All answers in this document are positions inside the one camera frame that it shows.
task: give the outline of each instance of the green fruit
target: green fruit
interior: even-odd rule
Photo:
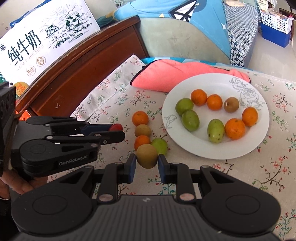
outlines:
[[[157,150],[158,155],[159,154],[164,154],[168,152],[168,144],[164,139],[161,138],[155,138],[152,142],[151,145],[154,146]]]
[[[196,131],[200,125],[200,119],[193,110],[187,110],[182,115],[182,124],[188,131]]]
[[[192,110],[193,109],[193,102],[189,98],[183,98],[178,101],[176,104],[176,112],[179,116],[181,116],[186,110]]]
[[[213,119],[207,126],[207,135],[210,142],[220,143],[224,136],[224,125],[221,120]]]
[[[207,133],[208,134],[209,134],[209,130],[212,129],[213,127],[221,127],[224,129],[224,124],[219,119],[212,119],[207,126]]]

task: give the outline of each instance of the cow illustration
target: cow illustration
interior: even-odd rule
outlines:
[[[82,18],[79,13],[74,13],[66,18],[66,29],[70,31],[76,26],[82,24]]]
[[[45,29],[47,36],[51,36],[53,33],[57,32],[59,28],[55,25],[51,25]]]

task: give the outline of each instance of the pink towel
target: pink towel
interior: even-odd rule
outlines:
[[[250,78],[236,69],[230,71],[200,63],[180,63],[175,60],[156,60],[132,79],[131,85],[146,90],[170,92],[178,83],[198,74],[221,73],[241,78],[250,83]]]

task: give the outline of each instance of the floral tablecloth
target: floral tablecloth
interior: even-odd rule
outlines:
[[[162,105],[166,93],[147,91],[130,86],[130,80],[144,64],[132,56],[100,83],[79,105],[72,117],[96,123],[120,123],[126,138],[122,143],[102,146],[97,161],[91,163],[96,169],[112,162],[125,162],[133,148],[135,126],[131,117],[138,110],[150,117],[149,126],[153,138],[168,142],[168,162],[182,162],[191,169],[207,164],[251,184],[276,197],[281,205],[281,217],[274,233],[281,239],[296,236],[296,91],[295,84],[257,72],[242,70],[249,74],[251,84],[258,89],[267,102],[270,126],[266,138],[251,153],[231,160],[209,160],[188,153],[168,136],[162,122]],[[50,176],[53,180],[67,172]],[[165,195],[175,194],[174,184],[162,184],[157,166],[144,169],[137,164],[132,184],[118,186],[118,194]]]

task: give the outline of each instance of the human hand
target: human hand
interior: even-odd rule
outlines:
[[[33,180],[27,182],[15,170],[4,171],[2,177],[0,177],[0,197],[10,199],[9,187],[22,195],[46,184],[47,179],[48,177],[35,177]]]

